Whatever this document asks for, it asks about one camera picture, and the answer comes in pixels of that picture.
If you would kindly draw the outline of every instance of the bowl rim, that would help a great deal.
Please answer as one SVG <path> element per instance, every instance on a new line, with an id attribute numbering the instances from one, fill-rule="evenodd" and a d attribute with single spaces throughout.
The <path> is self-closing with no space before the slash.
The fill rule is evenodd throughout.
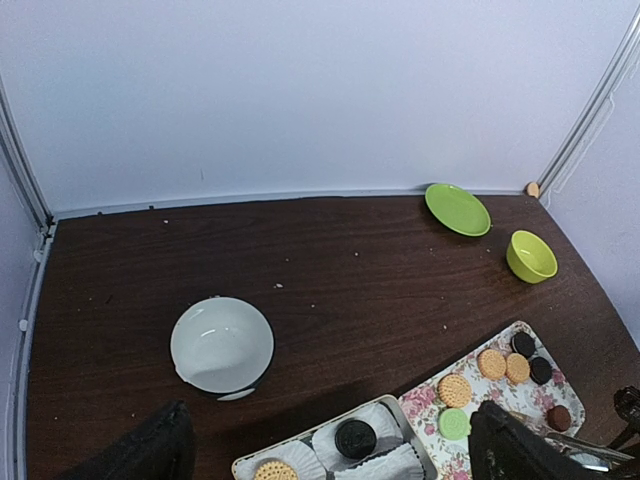
<path id="1" fill-rule="evenodd" d="M 533 238 L 534 240 L 536 240 L 542 246 L 543 250 L 546 250 L 551 255 L 551 259 L 553 260 L 553 269 L 552 269 L 551 273 L 544 273 L 544 272 L 541 272 L 539 270 L 536 270 L 535 268 L 533 268 L 531 265 L 529 265 L 526 262 L 526 260 L 522 257 L 522 255 L 520 255 L 520 252 L 516 248 L 516 245 L 515 245 L 516 235 L 518 235 L 518 236 L 525 235 L 527 237 Z M 516 254 L 516 256 L 518 257 L 518 259 L 520 260 L 522 265 L 524 265 L 525 268 L 527 270 L 529 270 L 530 272 L 535 273 L 536 275 L 538 275 L 538 276 L 540 276 L 542 278 L 551 278 L 551 277 L 555 276 L 556 273 L 558 273 L 558 259 L 556 258 L 555 253 L 553 253 L 553 250 L 551 250 L 551 247 L 549 245 L 547 245 L 547 243 L 544 240 L 542 240 L 535 233 L 530 232 L 528 230 L 516 230 L 515 232 L 513 232 L 511 234 L 511 240 L 509 242 L 509 245 L 511 245 L 511 247 L 513 248 L 513 252 Z"/>

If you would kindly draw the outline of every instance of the pink flower pattern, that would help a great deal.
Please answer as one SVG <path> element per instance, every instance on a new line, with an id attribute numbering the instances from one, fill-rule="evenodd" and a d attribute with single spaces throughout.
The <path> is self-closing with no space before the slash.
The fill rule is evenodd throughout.
<path id="1" fill-rule="evenodd" d="M 543 386 L 529 380 L 522 385 L 513 385 L 506 378 L 491 382 L 482 376 L 477 368 L 476 358 L 486 348 L 494 348 L 504 355 L 511 353 L 510 340 L 518 331 L 525 331 L 536 343 L 536 355 L 549 360 L 553 367 L 552 381 Z M 442 480 L 471 480 L 471 466 L 466 453 L 466 442 L 449 442 L 438 434 L 437 420 L 445 407 L 437 397 L 438 382 L 450 373 L 463 375 L 473 388 L 471 404 L 464 410 L 471 414 L 483 400 L 493 400 L 508 411 L 524 413 L 534 420 L 542 420 L 547 410 L 561 404 L 569 408 L 573 418 L 567 432 L 575 435 L 585 420 L 585 411 L 580 399 L 558 369 L 549 352 L 524 322 L 516 322 L 493 339 L 465 355 L 439 374 L 400 397 L 400 405 L 405 416 L 425 445 L 431 460 Z"/>

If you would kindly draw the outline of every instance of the white bowl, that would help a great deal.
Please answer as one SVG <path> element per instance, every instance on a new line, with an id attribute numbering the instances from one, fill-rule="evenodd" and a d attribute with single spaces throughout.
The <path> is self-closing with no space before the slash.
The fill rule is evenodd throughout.
<path id="1" fill-rule="evenodd" d="M 171 334 L 171 358 L 182 380 L 218 400 L 249 395 L 269 368 L 273 331 L 253 305 L 216 297 L 196 303 Z"/>

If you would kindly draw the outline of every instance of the small wooden block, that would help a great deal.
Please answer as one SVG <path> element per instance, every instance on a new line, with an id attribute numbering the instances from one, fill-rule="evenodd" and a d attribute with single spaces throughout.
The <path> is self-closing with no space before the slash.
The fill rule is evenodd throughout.
<path id="1" fill-rule="evenodd" d="M 530 197 L 540 198 L 540 186 L 536 182 L 528 183 L 525 191 Z"/>

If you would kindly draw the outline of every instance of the white wall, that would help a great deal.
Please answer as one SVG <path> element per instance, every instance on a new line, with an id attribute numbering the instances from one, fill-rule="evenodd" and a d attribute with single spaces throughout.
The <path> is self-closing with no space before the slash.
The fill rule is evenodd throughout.
<path id="1" fill-rule="evenodd" d="M 7 458 L 14 369 L 23 315 L 34 268 L 37 228 L 22 208 L 0 158 L 0 480 L 11 478 Z"/>
<path id="2" fill-rule="evenodd" d="M 519 190 L 638 0 L 0 2 L 54 212 L 269 192 Z"/>
<path id="3" fill-rule="evenodd" d="M 640 74 L 620 84 L 613 105 L 568 180 L 560 178 L 542 200 L 640 348 Z"/>

